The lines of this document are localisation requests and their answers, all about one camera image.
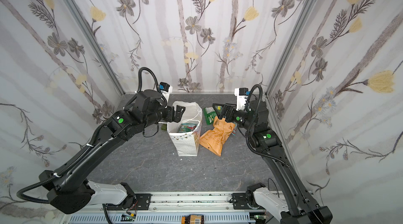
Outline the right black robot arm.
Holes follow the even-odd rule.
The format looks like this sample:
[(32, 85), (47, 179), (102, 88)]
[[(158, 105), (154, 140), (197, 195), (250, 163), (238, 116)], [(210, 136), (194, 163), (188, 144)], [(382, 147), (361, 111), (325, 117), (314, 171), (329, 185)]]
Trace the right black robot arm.
[(247, 203), (251, 208), (264, 208), (281, 224), (329, 224), (333, 215), (327, 206), (320, 205), (309, 193), (296, 173), (280, 137), (269, 124), (269, 110), (263, 101), (261, 85), (245, 89), (247, 98), (243, 108), (236, 104), (212, 105), (219, 119), (234, 123), (245, 130), (249, 150), (268, 165), (281, 189), (273, 194), (262, 184), (247, 188)]

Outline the green snack packet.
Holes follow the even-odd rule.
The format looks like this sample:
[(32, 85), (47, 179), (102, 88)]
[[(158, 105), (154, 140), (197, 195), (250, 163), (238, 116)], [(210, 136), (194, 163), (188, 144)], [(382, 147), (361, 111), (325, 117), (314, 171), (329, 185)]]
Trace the green snack packet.
[(213, 107), (203, 108), (203, 115), (207, 125), (212, 125), (214, 123), (215, 118), (217, 117), (217, 113)]

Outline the white paper bag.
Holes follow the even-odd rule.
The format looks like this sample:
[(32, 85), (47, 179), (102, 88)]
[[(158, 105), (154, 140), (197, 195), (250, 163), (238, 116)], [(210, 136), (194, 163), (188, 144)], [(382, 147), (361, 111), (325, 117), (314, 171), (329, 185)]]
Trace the white paper bag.
[[(173, 106), (176, 107), (176, 105), (184, 106), (186, 107), (186, 110), (182, 119), (178, 123), (172, 122), (167, 124), (167, 132), (177, 150), (178, 156), (195, 157), (198, 155), (199, 149), (199, 139), (203, 121), (202, 109), (195, 102), (188, 103), (175, 101)], [(179, 127), (182, 123), (197, 124), (197, 128), (193, 132), (178, 133)]]

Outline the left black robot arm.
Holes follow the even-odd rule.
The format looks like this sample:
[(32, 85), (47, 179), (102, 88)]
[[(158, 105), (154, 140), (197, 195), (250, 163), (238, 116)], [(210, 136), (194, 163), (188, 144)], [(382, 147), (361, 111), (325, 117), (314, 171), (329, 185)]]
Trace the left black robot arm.
[(147, 67), (138, 72), (136, 94), (124, 108), (101, 123), (89, 142), (58, 169), (45, 170), (38, 183), (20, 189), (18, 198), (38, 204), (50, 204), (65, 214), (76, 213), (87, 205), (112, 204), (123, 208), (135, 203), (135, 194), (126, 183), (100, 185), (88, 175), (114, 150), (134, 135), (161, 121), (181, 121), (183, 106), (169, 106), (165, 95), (170, 86), (159, 83)]

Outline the orange paper snack packet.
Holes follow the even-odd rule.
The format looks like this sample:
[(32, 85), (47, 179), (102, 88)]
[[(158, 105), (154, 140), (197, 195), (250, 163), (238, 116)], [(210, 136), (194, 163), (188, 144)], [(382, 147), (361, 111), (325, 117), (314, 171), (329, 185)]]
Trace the orange paper snack packet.
[(228, 123), (225, 119), (214, 118), (213, 129), (208, 130), (200, 137), (200, 145), (217, 156), (221, 156), (223, 145), (235, 129), (234, 123)]

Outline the yellow black connector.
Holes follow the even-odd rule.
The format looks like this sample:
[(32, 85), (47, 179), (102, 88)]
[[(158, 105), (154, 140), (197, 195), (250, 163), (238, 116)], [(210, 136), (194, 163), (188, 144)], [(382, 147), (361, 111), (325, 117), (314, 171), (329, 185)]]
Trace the yellow black connector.
[(181, 224), (204, 224), (204, 223), (205, 223), (204, 215), (191, 214), (188, 216), (183, 216), (181, 218)]

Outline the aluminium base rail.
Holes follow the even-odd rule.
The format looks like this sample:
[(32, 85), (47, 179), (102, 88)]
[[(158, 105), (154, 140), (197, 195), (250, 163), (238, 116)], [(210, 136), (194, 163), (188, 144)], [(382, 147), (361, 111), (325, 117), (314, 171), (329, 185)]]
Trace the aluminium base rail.
[(252, 186), (242, 192), (181, 192), (135, 194), (122, 185), (95, 184), (90, 193), (63, 194), (52, 202), (52, 206), (71, 215), (85, 207), (109, 205), (113, 210), (137, 210), (148, 212), (186, 212), (263, 209), (276, 219), (282, 217), (316, 217), (320, 205), (307, 190), (287, 194), (275, 194), (267, 187)]

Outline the teal mint candy packet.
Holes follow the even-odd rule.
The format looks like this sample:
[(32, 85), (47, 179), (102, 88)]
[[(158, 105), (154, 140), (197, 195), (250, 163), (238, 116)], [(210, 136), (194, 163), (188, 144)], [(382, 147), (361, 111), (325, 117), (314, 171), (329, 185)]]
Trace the teal mint candy packet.
[(193, 123), (182, 123), (179, 127), (178, 133), (189, 133), (193, 132), (197, 128), (197, 124)]

